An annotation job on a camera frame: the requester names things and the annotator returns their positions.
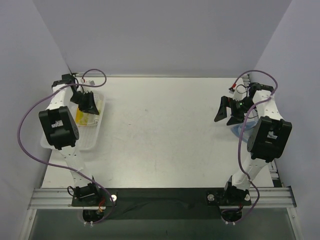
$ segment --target clear plastic container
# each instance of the clear plastic container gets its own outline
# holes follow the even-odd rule
[[[79,130],[79,140],[76,143],[80,151],[91,150],[96,145],[102,117],[105,110],[106,102],[105,102],[105,96],[103,95],[103,93],[99,91],[92,91],[92,92],[94,95],[94,101],[96,105],[98,104],[99,100],[102,100],[101,110],[100,110],[99,119],[96,125],[83,126],[83,125],[77,124],[78,130]],[[69,107],[70,113],[72,114],[73,119],[76,119],[78,105],[70,102],[68,107]],[[54,146],[49,145],[44,133],[41,136],[40,145],[45,149],[55,149]]]

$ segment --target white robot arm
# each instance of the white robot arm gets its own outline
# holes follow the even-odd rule
[[[59,151],[68,167],[76,169],[77,172],[85,176],[91,176],[93,179],[77,147],[76,142],[79,139],[79,131],[68,105],[72,101],[78,104],[82,112],[99,114],[99,111],[95,105],[92,92],[77,91],[75,86],[60,89],[65,85],[74,84],[75,80],[72,75],[65,74],[62,75],[62,80],[53,83],[53,92],[59,92],[51,99],[47,109],[39,112],[39,119],[48,143],[54,146],[56,151]],[[74,180],[73,195],[76,199],[93,203],[101,198],[97,186],[81,177],[77,172],[70,172]]]
[[[231,118],[227,125],[243,123],[249,108],[258,102],[267,100],[273,90],[272,86],[250,83],[248,96],[243,99],[241,95],[236,93],[233,98],[221,97],[220,108],[214,121],[218,122],[226,118],[228,107],[231,108]],[[251,181],[255,179],[264,166],[282,155],[292,130],[292,124],[284,121],[280,115],[274,95],[271,96],[269,101],[258,104],[256,111],[258,122],[247,143],[247,150],[250,155],[242,164]],[[241,169],[232,175],[224,189],[226,201],[239,205],[249,201],[250,180]]]

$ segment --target screw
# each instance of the screw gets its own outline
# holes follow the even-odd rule
[[[245,195],[244,200],[249,201],[250,200],[250,195],[249,194]]]
[[[215,196],[213,194],[209,194],[207,198],[210,202],[215,200]]]
[[[116,195],[111,195],[111,197],[112,197],[112,200],[115,202],[115,201],[117,201],[117,196]]]

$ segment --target blue object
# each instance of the blue object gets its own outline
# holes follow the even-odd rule
[[[254,127],[257,125],[257,121],[247,121],[244,126],[243,138],[242,141],[248,143],[248,139],[254,131]],[[238,138],[240,137],[240,132],[242,129],[243,123],[235,125],[231,128],[231,132],[236,135]]]

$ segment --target gray wall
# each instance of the gray wall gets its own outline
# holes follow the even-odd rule
[[[1,1],[0,32],[0,239],[16,240],[33,188],[44,170],[19,149],[18,123],[31,104],[51,92],[52,81],[68,69],[31,0]],[[49,152],[39,145],[37,111],[25,125],[22,140],[27,149],[48,159]]]
[[[235,77],[291,0],[33,0],[72,71]]]
[[[256,69],[278,80],[277,106],[293,129],[280,177],[291,185],[306,240],[319,239],[320,183],[320,1],[293,0]],[[259,74],[254,81],[271,83]]]

